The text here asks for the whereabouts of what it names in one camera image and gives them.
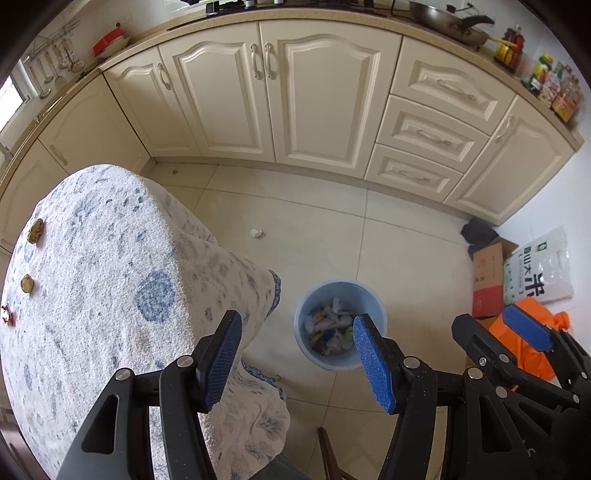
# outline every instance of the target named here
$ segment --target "floor tile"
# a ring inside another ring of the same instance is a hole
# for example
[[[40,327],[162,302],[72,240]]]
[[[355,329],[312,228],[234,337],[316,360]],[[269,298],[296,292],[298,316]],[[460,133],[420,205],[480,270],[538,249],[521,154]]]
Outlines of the floor tile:
[[[467,246],[460,234],[467,221],[448,213],[383,193],[368,191],[366,218],[426,233]]]
[[[216,168],[217,165],[162,162],[156,164],[149,178],[164,186],[204,189]]]
[[[337,372],[329,405],[331,407],[352,408],[353,410],[384,411],[375,402],[374,394],[371,391],[363,368]]]
[[[281,302],[245,351],[245,361],[274,377],[289,398],[328,404],[335,372],[310,362],[293,335],[302,297],[330,278],[354,278],[363,219],[331,210],[235,193],[206,190],[195,215],[220,244],[282,281]],[[250,230],[262,229],[261,238]]]
[[[358,480],[375,480],[382,468],[398,416],[329,407],[323,427],[339,468]],[[316,445],[306,474],[324,480],[320,446]]]
[[[367,190],[278,171],[220,166],[209,190],[245,193],[363,216]]]
[[[388,336],[405,355],[463,371],[466,354],[450,328],[472,309],[472,262],[464,247],[366,219],[358,280],[384,302]]]
[[[306,472],[326,409],[324,405],[287,399],[290,411],[290,429],[287,432],[283,455],[301,472]]]
[[[197,206],[197,202],[203,195],[203,189],[190,189],[189,187],[165,187],[170,193],[173,194],[174,198],[176,198],[179,202],[181,202],[185,207],[189,210],[195,210]]]

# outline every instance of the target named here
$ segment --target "stovetop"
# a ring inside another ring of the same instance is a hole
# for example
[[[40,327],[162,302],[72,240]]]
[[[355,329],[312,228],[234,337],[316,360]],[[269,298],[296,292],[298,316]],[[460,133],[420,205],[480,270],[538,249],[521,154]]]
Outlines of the stovetop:
[[[274,3],[274,0],[236,0],[220,4],[220,2],[212,2],[206,4],[206,17],[214,17],[219,15],[228,15],[238,12],[268,9],[268,8],[323,8],[323,9],[337,9],[349,10],[369,15],[377,15],[379,17],[391,17],[390,9],[387,7],[375,7],[374,0],[275,0],[282,3]],[[198,1],[190,0],[190,4],[199,4]],[[182,27],[176,25],[169,28],[175,30]]]

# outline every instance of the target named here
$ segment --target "spice bottle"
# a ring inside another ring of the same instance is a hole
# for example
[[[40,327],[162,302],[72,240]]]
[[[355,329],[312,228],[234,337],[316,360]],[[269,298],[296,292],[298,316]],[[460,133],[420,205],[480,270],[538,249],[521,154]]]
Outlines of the spice bottle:
[[[564,80],[560,89],[560,93],[556,96],[554,102],[552,102],[552,111],[563,123],[566,123],[578,110],[581,103],[582,94],[579,87],[579,79],[574,75],[570,76]]]
[[[546,81],[548,72],[552,68],[552,57],[548,53],[543,53],[538,63],[535,64],[534,71],[531,74],[525,87],[534,95],[538,96],[542,86]]]
[[[554,99],[560,91],[563,69],[563,65],[560,62],[558,62],[554,71],[548,75],[548,78],[546,79],[544,86],[542,87],[542,90],[540,92],[539,98],[540,100],[542,100],[542,102],[544,102],[544,104],[548,108],[552,106],[552,102],[554,101]]]

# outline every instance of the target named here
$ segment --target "window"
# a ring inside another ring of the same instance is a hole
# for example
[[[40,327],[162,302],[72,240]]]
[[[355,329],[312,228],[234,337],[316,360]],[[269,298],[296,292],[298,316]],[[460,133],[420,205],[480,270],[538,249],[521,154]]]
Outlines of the window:
[[[0,88],[0,130],[4,128],[24,102],[23,95],[10,75]]]

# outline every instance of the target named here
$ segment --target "blue trash bin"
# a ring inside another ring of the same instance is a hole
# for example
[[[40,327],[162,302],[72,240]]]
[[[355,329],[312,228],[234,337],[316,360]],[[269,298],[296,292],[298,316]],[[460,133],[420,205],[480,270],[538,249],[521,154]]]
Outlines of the blue trash bin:
[[[311,362],[326,370],[351,370],[361,367],[361,359],[355,347],[348,352],[324,356],[312,350],[308,341],[309,334],[304,326],[304,316],[312,314],[324,301],[332,301],[334,297],[340,298],[345,305],[352,307],[357,314],[367,313],[374,321],[379,332],[384,336],[386,335],[388,318],[379,297],[361,282],[347,278],[337,278],[321,283],[301,299],[294,316],[295,340],[302,353]]]

